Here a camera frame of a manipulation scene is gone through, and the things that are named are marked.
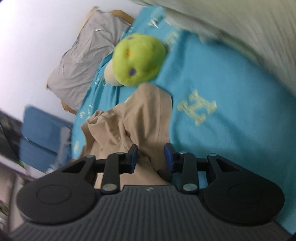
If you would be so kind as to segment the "turquoise patterned bed sheet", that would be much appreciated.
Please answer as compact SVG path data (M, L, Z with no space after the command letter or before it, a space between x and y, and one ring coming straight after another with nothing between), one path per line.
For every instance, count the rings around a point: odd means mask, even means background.
M170 26L161 7L143 8L125 36L133 33L169 46L153 84L172 98L166 129L173 147L199 156L216 151L278 184L285 194L278 222L294 233L295 98L235 50Z

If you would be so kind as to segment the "light green fleece blanket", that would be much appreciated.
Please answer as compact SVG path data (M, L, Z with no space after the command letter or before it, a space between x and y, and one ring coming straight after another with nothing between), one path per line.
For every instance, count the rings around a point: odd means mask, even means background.
M166 21L219 40L261 65L295 94L295 1L137 1Z

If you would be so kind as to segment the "green and beige plush toy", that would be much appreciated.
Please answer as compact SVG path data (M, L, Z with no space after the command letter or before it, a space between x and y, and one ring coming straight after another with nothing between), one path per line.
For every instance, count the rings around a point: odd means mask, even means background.
M154 79L166 58L167 48L158 38L131 34L115 47L104 70L104 80L112 86L136 87Z

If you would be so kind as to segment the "blue covered chair near bed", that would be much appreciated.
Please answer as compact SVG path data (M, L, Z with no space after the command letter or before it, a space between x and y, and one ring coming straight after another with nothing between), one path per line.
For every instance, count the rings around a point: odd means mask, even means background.
M20 160L41 172L53 167L61 148L61 130L72 130L73 124L27 106L21 127Z

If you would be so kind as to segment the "tan t-shirt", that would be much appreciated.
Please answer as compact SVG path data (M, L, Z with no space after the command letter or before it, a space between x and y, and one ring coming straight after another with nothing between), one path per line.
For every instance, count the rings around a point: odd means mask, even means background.
M138 146L139 160L132 174L121 174L120 185L168 185L171 173L164 156L169 142L172 100L169 93L144 83L124 102L98 110L81 126L86 143L79 157L105 159Z

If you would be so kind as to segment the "grey pillow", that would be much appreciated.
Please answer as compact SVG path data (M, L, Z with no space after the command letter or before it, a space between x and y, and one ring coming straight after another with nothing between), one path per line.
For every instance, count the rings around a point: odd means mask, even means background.
M46 88L78 111L99 63L110 54L130 24L93 7L72 47L49 76Z

